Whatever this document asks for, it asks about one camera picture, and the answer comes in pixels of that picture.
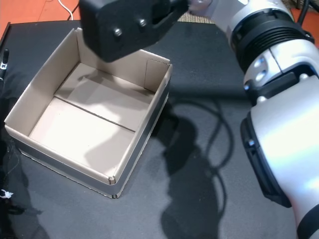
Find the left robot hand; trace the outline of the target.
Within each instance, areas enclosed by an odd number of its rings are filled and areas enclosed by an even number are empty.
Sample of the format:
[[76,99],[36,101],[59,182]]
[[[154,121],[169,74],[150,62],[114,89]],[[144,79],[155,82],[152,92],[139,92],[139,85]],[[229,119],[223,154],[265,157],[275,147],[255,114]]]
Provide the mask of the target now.
[[9,59],[9,49],[5,49],[3,52],[2,60],[0,63],[0,82],[4,82],[4,77],[7,70],[8,65],[8,59]]

